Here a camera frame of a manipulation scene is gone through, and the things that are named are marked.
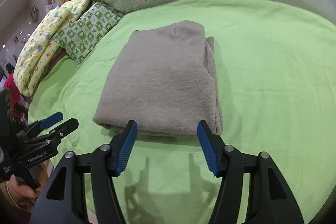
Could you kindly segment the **person's left hand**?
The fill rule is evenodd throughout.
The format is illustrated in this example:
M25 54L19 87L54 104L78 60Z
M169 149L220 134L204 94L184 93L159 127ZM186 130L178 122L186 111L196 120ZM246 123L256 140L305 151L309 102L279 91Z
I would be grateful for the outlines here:
M32 206L33 200L37 199L43 189L43 186L36 188L35 190L31 189L25 184L21 184L14 175L11 176L7 182L7 188L9 194L13 200L21 207Z

